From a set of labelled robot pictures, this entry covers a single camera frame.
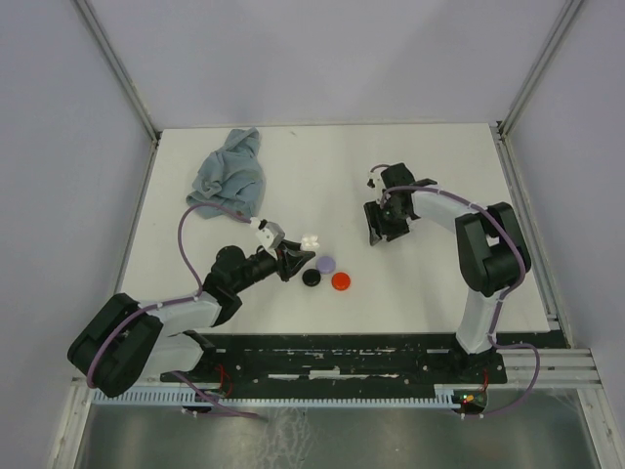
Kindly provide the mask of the orange earbud charging case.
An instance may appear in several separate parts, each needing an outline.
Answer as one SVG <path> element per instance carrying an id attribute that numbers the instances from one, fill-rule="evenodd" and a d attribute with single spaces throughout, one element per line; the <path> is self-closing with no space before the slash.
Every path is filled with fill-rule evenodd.
<path id="1" fill-rule="evenodd" d="M 337 272 L 331 278 L 332 287 L 338 291 L 345 291 L 351 286 L 351 277 L 345 272 Z"/>

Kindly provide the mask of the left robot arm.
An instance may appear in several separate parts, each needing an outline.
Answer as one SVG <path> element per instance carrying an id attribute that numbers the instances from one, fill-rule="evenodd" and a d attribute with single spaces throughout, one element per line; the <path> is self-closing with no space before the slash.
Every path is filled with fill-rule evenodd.
<path id="1" fill-rule="evenodd" d="M 229 321 L 242 306 L 239 293 L 272 275 L 283 281 L 315 256 L 300 243 L 283 240 L 275 250 L 259 247 L 246 256 L 229 245 L 216 260 L 199 292 L 145 305 L 126 293 L 111 296 L 67 351 L 68 361 L 89 386 L 115 398 L 141 379 L 184 371 L 204 381 L 216 369 L 201 327 Z"/>

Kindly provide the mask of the black earbud charging case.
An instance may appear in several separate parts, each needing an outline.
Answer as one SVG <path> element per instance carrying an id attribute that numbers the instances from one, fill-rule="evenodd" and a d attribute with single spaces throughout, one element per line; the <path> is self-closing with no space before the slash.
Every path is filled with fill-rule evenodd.
<path id="1" fill-rule="evenodd" d="M 302 282 L 305 286 L 315 287 L 321 282 L 321 273 L 318 269 L 306 269 L 302 274 Z"/>

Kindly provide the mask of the purple earbud charging case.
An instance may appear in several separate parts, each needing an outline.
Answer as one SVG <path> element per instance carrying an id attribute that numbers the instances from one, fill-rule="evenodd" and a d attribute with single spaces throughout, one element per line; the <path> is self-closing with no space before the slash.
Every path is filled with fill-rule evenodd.
<path id="1" fill-rule="evenodd" d="M 315 267 L 323 275 L 332 274 L 336 270 L 336 261 L 331 256 L 321 256 L 316 260 Z"/>

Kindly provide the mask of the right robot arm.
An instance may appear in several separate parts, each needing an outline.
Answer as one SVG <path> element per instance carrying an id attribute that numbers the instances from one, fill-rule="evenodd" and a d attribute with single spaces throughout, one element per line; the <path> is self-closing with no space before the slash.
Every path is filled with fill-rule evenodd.
<path id="1" fill-rule="evenodd" d="M 495 346 L 505 299 L 531 268 L 513 207 L 507 202 L 482 207 L 432 179 L 415 179 L 403 163 L 373 166 L 367 186 L 376 192 L 364 204 L 370 245 L 409 234 L 411 224 L 420 219 L 455 235 L 468 296 L 455 334 L 461 350 L 449 356 L 448 370 L 458 381 L 472 381 L 483 371 L 480 354 Z"/>

